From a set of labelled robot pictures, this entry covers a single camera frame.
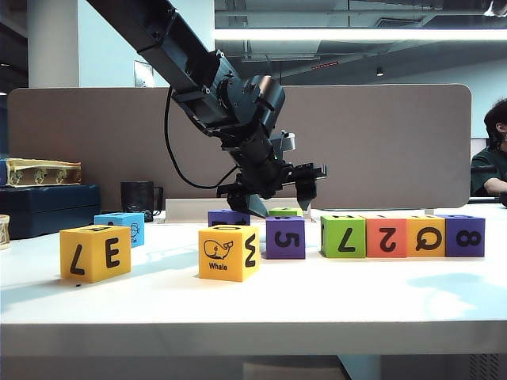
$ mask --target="person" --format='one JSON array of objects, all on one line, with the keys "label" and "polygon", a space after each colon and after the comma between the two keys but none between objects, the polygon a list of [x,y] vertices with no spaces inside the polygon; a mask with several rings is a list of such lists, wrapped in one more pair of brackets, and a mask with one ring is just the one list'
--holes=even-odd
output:
[{"label": "person", "polygon": [[507,192],[507,98],[488,111],[484,124],[490,141],[472,158],[471,196],[499,196]]}]

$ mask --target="black cable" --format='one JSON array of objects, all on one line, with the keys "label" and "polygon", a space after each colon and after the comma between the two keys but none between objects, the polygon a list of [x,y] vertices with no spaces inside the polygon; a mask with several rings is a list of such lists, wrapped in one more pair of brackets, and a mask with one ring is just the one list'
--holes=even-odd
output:
[{"label": "black cable", "polygon": [[167,92],[166,112],[164,114],[164,136],[166,138],[167,152],[169,153],[169,156],[171,157],[171,161],[173,162],[173,166],[176,169],[176,173],[177,173],[178,176],[180,176],[180,178],[184,182],[186,182],[190,186],[193,186],[194,188],[203,188],[203,189],[207,189],[207,190],[211,190],[213,188],[218,188],[227,179],[227,177],[229,177],[238,167],[235,166],[234,168],[232,168],[231,170],[229,170],[222,177],[222,179],[220,179],[220,181],[219,181],[218,184],[215,184],[215,185],[212,185],[212,186],[205,186],[205,185],[202,185],[202,184],[195,184],[194,182],[192,182],[191,180],[189,180],[187,177],[185,177],[185,175],[181,172],[180,167],[178,166],[178,164],[176,162],[176,158],[174,157],[174,153],[173,153],[173,150],[171,148],[170,141],[169,141],[169,107],[170,107],[170,104],[171,104],[171,94],[172,93],[173,93],[173,87],[171,86],[169,88],[169,91]]}]

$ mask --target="orange block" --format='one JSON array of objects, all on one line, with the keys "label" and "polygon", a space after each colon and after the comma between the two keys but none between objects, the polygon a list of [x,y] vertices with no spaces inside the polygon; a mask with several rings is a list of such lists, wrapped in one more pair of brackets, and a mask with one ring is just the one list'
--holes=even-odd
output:
[{"label": "orange block", "polygon": [[445,257],[445,218],[410,216],[407,223],[408,257]]},{"label": "orange block", "polygon": [[366,257],[406,257],[406,217],[363,218],[366,219]]}]

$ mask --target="foam cube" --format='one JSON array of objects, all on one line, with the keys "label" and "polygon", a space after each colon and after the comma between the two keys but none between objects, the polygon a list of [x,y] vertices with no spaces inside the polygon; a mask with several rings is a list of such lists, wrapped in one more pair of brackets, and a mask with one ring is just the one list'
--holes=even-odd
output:
[{"label": "foam cube", "polygon": [[445,219],[434,215],[407,218],[408,257],[445,257]]},{"label": "foam cube", "polygon": [[233,224],[236,226],[249,226],[250,215],[233,210],[208,211],[208,227],[220,224]]},{"label": "foam cube", "polygon": [[261,263],[256,226],[213,226],[199,231],[199,277],[243,281]]},{"label": "foam cube", "polygon": [[304,259],[304,219],[301,216],[266,218],[266,259]]},{"label": "foam cube", "polygon": [[445,256],[484,257],[484,218],[467,215],[438,216],[445,218]]},{"label": "foam cube", "polygon": [[303,210],[297,207],[275,207],[268,213],[269,216],[303,216]]},{"label": "foam cube", "polygon": [[365,219],[350,215],[321,217],[321,249],[329,258],[366,257]]},{"label": "foam cube", "polygon": [[95,215],[93,222],[106,226],[130,227],[132,248],[144,244],[143,212],[113,212],[112,214]]},{"label": "foam cube", "polygon": [[406,257],[406,218],[391,215],[364,218],[367,257]]},{"label": "foam cube", "polygon": [[87,226],[60,231],[60,274],[95,283],[131,271],[130,227]]}]

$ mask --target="ceiling light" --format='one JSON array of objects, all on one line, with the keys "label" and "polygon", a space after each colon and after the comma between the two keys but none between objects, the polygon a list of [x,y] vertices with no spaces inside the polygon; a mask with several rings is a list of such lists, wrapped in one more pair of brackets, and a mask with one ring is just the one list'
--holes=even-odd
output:
[{"label": "ceiling light", "polygon": [[504,41],[507,29],[216,29],[216,40],[263,41]]}]

